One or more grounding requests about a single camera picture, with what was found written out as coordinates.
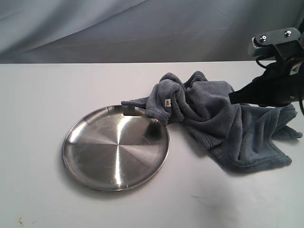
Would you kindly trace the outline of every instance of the gray towel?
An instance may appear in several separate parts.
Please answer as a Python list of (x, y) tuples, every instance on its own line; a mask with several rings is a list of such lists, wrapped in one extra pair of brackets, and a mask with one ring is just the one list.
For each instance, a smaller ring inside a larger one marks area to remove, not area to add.
[(230, 84), (208, 81), (200, 71), (184, 84), (167, 73), (149, 97), (123, 101), (122, 105), (145, 108), (147, 117), (164, 125), (182, 122), (210, 156), (230, 171), (249, 173), (289, 165), (292, 160), (272, 139), (302, 137), (286, 126), (295, 118), (295, 108), (231, 105), (230, 92)]

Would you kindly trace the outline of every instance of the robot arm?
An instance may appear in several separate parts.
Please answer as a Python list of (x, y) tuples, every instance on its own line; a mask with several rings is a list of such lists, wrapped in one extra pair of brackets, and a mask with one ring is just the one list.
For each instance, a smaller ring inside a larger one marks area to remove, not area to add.
[[(253, 37), (248, 52), (266, 70), (244, 88), (230, 93), (230, 102), (281, 107), (299, 101), (304, 114), (304, 48), (300, 36), (297, 29), (286, 28)], [(270, 57), (276, 61), (268, 66), (259, 62)]]

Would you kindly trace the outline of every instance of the stain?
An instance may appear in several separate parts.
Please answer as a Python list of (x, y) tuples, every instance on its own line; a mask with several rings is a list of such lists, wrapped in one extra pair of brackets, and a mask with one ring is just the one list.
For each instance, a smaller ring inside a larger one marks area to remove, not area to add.
[(22, 217), (19, 218), (19, 223), (20, 223), (20, 226), (21, 226), (21, 227), (24, 227), (23, 221), (22, 221)]

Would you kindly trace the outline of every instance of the screw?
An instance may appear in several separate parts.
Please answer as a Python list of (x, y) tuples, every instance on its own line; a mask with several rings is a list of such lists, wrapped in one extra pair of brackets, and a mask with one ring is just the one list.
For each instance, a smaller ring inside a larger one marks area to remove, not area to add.
[(264, 42), (266, 40), (266, 38), (267, 38), (266, 36), (261, 36), (260, 41)]
[(285, 36), (286, 36), (286, 37), (290, 36), (290, 34), (291, 34), (291, 31), (289, 31), (289, 30), (288, 30), (288, 31), (285, 31)]

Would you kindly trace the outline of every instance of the metal plate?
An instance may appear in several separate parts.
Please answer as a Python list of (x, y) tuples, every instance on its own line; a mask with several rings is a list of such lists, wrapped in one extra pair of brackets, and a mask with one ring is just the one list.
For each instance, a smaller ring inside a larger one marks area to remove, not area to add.
[(100, 191), (131, 189), (151, 178), (167, 158), (169, 135), (165, 126), (143, 113), (141, 108), (118, 105), (81, 119), (62, 148), (68, 172)]

